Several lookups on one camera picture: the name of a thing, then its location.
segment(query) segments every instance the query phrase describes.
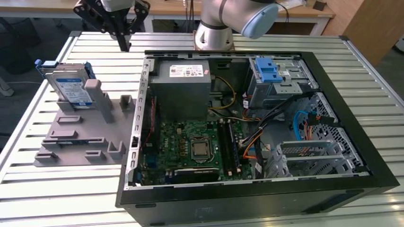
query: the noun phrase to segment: slatted aluminum table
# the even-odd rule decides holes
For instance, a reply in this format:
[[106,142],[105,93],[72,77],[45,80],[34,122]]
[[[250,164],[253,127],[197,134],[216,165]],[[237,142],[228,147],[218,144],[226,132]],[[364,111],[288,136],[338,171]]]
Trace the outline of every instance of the slatted aluminum table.
[[[192,50],[190,34],[140,33],[130,52],[120,52],[109,35],[69,37],[57,60],[89,61],[110,98],[137,96],[144,50]],[[329,213],[201,223],[193,226],[402,226],[404,103],[349,41],[338,37],[234,35],[236,50],[308,51],[317,59],[401,186],[368,196]],[[138,226],[114,207],[120,165],[42,167],[32,165],[58,109],[44,81],[0,155],[0,226]]]

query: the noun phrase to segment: ram slot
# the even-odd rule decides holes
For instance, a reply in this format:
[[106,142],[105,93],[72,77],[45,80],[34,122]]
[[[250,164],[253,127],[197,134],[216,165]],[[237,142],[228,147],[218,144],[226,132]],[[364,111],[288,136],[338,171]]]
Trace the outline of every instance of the ram slot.
[[240,173],[241,169],[240,169],[240,160],[238,160],[238,146],[236,143],[236,136],[233,135],[233,128],[232,128],[232,123],[228,122],[228,131],[229,131],[229,137],[230,137],[230,141],[232,141],[232,153],[233,153],[233,161],[234,161],[234,166],[236,166],[236,172]]
[[220,120],[217,122],[217,135],[221,152],[222,170],[230,176],[237,171],[234,156],[232,151],[232,133],[228,123]]

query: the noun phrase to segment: blue cable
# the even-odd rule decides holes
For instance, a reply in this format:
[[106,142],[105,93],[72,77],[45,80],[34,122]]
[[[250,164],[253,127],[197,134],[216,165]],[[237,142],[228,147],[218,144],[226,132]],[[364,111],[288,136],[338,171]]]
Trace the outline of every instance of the blue cable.
[[298,118],[298,114],[301,114],[301,113],[308,115],[308,112],[305,112],[302,110],[298,110],[294,114],[294,117],[293,117],[293,131],[294,131],[294,135],[296,135],[297,140],[301,140],[301,137],[300,137],[300,134],[298,134],[298,128],[297,128],[297,118]]

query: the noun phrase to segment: green circuit board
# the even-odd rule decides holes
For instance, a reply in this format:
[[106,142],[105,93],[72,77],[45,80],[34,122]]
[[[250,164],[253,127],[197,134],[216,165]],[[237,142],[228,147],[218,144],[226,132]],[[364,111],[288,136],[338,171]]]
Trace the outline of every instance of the green circuit board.
[[[233,135],[242,138],[240,122],[232,122]],[[208,141],[209,158],[204,161],[192,157],[192,143]],[[238,174],[229,176],[222,171],[222,157],[217,136],[217,122],[162,122],[160,125],[160,147],[154,158],[156,166],[148,168],[149,184],[165,184],[166,169],[210,167],[220,169],[220,181],[250,179],[249,163],[241,165]]]

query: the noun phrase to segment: open computer tower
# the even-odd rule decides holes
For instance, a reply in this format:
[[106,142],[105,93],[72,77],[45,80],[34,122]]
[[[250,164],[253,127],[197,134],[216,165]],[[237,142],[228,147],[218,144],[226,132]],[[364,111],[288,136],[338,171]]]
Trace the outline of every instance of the open computer tower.
[[117,193],[142,226],[328,212],[398,185],[313,53],[145,56]]

